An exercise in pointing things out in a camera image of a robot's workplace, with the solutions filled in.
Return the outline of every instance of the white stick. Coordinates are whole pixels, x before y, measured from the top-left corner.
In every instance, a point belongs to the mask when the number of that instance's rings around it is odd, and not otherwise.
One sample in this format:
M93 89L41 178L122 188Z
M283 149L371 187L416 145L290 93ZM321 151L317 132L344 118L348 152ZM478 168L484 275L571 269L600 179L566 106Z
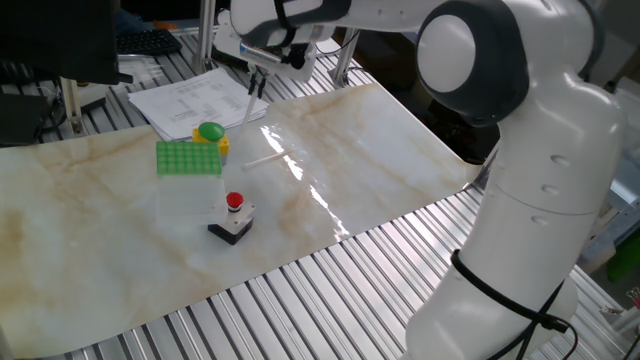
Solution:
M275 154L275 155L267 156L267 157L262 158L260 160L256 160L256 161L252 161L252 162L246 163L246 164L242 165L242 171L249 171L249 170L255 169L256 167L258 167L260 165L264 165L266 163L269 163L269 162L272 162L272 161L276 161L278 159L282 159L283 157L285 157L285 156L287 156L289 154L291 154L291 150L283 151L283 152Z

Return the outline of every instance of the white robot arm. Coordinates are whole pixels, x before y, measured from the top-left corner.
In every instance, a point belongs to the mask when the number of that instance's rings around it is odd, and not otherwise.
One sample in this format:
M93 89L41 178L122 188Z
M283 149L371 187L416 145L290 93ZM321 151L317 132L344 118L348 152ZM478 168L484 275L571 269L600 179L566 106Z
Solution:
M586 0L233 0L229 23L254 49L320 41L335 26L420 29L427 90L474 126L499 122L502 135L457 260L513 302L543 308L605 199L626 125L609 94L578 76L602 48ZM566 280L549 313L569 319L576 303ZM454 266L410 320L404 358L492 358L530 323ZM538 329L527 352L557 334Z

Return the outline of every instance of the clear plastic container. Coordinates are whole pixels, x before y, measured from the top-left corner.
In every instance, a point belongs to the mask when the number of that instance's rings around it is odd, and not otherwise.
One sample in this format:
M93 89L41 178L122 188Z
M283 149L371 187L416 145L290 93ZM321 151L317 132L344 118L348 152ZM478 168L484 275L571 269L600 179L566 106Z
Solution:
M217 144L158 142L156 158L159 225L198 226L227 220Z
M158 178L156 217L161 226L221 224L227 220L224 181L218 176Z

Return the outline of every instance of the black cable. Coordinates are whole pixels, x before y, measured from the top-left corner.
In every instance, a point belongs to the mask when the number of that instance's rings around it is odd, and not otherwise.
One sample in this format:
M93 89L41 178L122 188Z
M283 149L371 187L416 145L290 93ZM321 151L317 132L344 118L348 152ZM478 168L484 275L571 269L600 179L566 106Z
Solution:
M352 42L356 37L358 37L358 34L360 34L360 30L358 30L358 31L356 31L355 33L353 33L353 36L351 37L351 39L349 39L349 41L347 41L346 43L342 44L342 46L340 46L340 48L339 48L338 50L329 51L329 52L324 52L324 51L320 50L320 48L318 47L318 44L316 44L316 50L318 50L318 52L319 52L320 54L323 54L323 55L331 55L331 54L335 54L335 53L337 53L338 51L340 51L340 50L342 50L342 49L346 48L347 46L349 46L349 44L351 44L351 42Z
M533 333L535 331L536 326L541 325L547 330L556 330L561 333L565 333L568 329L571 329L573 332L573 346L567 352L567 354L562 358L563 360L569 359L571 354L578 347L578 332L568 321L561 319L557 316L547 314L546 312L551 307L551 304L557 297L562 288L563 283L561 283L556 290L553 292L551 297L545 302L542 309L536 312L534 310L528 309L517 302L509 299L508 297L502 295L499 291L492 288L489 284L482 281L478 276L476 276L467 266L460 260L459 257L460 250L455 250L451 255L451 265L462 275L471 285L475 286L476 289L480 290L482 293L490 297L492 300L496 301L500 305L505 308L513 311L514 313L528 318L531 320L531 323L527 328L520 333L511 341L506 347L502 348L499 352L491 356L489 359L499 359L506 355L509 351L511 351L515 346L517 346L520 342L522 342L522 346L520 350L518 350L518 355L516 357L517 360L524 359L525 353L527 351L527 347L529 346L529 342L531 342L531 338L533 337Z
M624 356L624 358L622 360L628 360L629 356L631 356L631 353L633 352L633 349L636 348L636 346L638 346L638 342L640 342L640 333L638 334L638 336L636 336L636 339L633 341L633 344L631 344L631 348L629 349L629 351L627 351L627 354Z
M66 113L66 112L62 114L62 116L60 117L60 119L59 119L55 124L53 124L53 125L51 125L51 126L43 127L43 128L40 130L40 134L46 134L46 133L48 133L48 132L52 132L52 131L54 131L55 129L59 128L59 127L60 127L60 125L64 124L65 120L67 120L67 113Z
M573 352L578 348L578 332L576 331L576 328L574 328L573 325L571 325L568 321L560 318L557 318L557 321L563 322L569 329L571 329L571 332L573 332L573 346L571 347L571 349L569 349L569 352L566 353L562 358L562 360L568 360L569 356L571 356L571 354L573 354Z
M354 71L354 70L364 71L364 72L366 72L367 74L369 74L369 75L373 76L373 74L371 74L371 72L369 72L369 70L367 70L367 69L365 69L365 68L363 68L363 67L360 67L360 66L352 66L352 67L350 67L350 68L348 68L348 69L347 69L347 71Z

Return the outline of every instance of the paper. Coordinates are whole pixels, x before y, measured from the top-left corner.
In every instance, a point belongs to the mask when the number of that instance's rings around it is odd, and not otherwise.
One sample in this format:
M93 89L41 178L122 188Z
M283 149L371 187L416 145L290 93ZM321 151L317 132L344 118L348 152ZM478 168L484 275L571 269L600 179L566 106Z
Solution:
M247 89L222 68L180 83L129 94L129 101L164 140L189 138L194 128L207 121L225 128L239 125L250 99ZM264 116L268 106L262 100L256 101L249 120Z

